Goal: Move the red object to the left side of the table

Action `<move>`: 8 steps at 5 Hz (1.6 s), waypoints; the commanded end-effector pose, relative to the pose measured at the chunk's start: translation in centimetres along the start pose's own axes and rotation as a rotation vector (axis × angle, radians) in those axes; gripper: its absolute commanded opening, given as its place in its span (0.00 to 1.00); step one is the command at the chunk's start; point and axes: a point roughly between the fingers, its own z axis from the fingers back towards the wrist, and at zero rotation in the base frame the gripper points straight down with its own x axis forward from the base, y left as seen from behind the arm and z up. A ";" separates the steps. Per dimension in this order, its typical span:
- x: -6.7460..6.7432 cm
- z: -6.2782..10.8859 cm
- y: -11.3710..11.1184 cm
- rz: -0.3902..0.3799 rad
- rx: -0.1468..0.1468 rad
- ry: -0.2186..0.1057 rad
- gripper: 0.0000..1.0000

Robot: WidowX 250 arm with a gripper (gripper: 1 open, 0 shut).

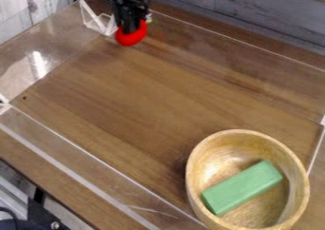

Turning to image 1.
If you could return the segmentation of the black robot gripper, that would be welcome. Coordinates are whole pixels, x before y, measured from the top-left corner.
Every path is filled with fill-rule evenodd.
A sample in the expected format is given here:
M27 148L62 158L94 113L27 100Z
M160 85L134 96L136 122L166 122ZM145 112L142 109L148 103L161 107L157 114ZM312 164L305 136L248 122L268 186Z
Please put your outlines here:
M116 23L126 34L140 29L140 21L149 14L150 0L110 0Z

